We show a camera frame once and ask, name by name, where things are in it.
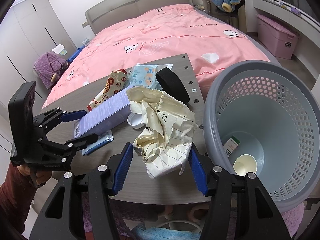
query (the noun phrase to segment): storage box lid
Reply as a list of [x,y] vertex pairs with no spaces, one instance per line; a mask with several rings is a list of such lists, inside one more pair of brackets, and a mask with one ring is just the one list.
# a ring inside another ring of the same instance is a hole
[[278,31],[281,31],[283,33],[286,33],[286,34],[294,36],[294,37],[297,36],[295,33],[288,30],[286,27],[282,26],[281,24],[277,23],[275,20],[272,20],[272,19],[270,19],[264,15],[261,15],[261,14],[258,14],[257,17],[259,19],[261,19],[262,21],[266,22],[267,24],[271,25],[272,27],[274,27]]

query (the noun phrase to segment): blue gripper pad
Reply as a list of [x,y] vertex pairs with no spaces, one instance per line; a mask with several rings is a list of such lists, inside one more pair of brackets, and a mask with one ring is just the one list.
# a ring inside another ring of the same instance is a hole
[[80,110],[80,111],[75,111],[75,112],[70,112],[70,113],[65,113],[60,117],[60,120],[62,122],[71,122],[74,120],[79,120],[82,117],[84,117],[87,114],[86,110]]
[[115,176],[114,176],[115,180],[112,187],[112,191],[114,192],[115,195],[117,195],[118,192],[122,190],[132,158],[133,158],[133,145],[130,143],[115,172]]
[[201,191],[203,195],[207,195],[209,190],[207,186],[206,174],[200,164],[200,161],[193,147],[191,147],[188,161],[198,190]]

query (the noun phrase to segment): metal screw head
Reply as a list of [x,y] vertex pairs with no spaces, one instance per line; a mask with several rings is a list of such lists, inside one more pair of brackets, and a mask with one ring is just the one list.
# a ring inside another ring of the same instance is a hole
[[256,174],[254,174],[253,172],[249,172],[248,173],[248,177],[249,177],[249,179],[255,179],[256,178]]
[[220,166],[214,166],[214,167],[213,167],[213,170],[214,170],[215,172],[221,172],[221,171],[222,171],[222,168],[221,168]]
[[99,167],[98,167],[98,171],[106,171],[107,170],[107,166],[106,165],[100,165]]
[[69,179],[72,176],[72,172],[71,171],[67,171],[63,177],[65,177],[66,179]]

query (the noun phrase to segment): blue packet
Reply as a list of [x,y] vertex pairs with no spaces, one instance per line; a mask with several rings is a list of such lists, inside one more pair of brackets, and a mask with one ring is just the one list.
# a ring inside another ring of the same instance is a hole
[[128,73],[128,82],[126,86],[143,86],[162,91],[163,89],[156,79],[156,73],[165,67],[172,69],[173,65],[135,65]]
[[98,141],[92,143],[87,146],[86,149],[81,150],[83,156],[88,156],[94,151],[100,149],[101,147],[107,145],[108,143],[113,141],[113,135],[111,131],[106,131],[102,135],[99,136]]

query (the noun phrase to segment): pink duvet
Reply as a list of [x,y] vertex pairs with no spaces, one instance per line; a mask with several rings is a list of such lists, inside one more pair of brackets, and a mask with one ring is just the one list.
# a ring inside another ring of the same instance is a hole
[[171,5],[101,31],[62,75],[43,107],[112,70],[184,53],[204,98],[213,80],[228,66],[250,59],[269,61],[232,26],[206,18],[191,5]]

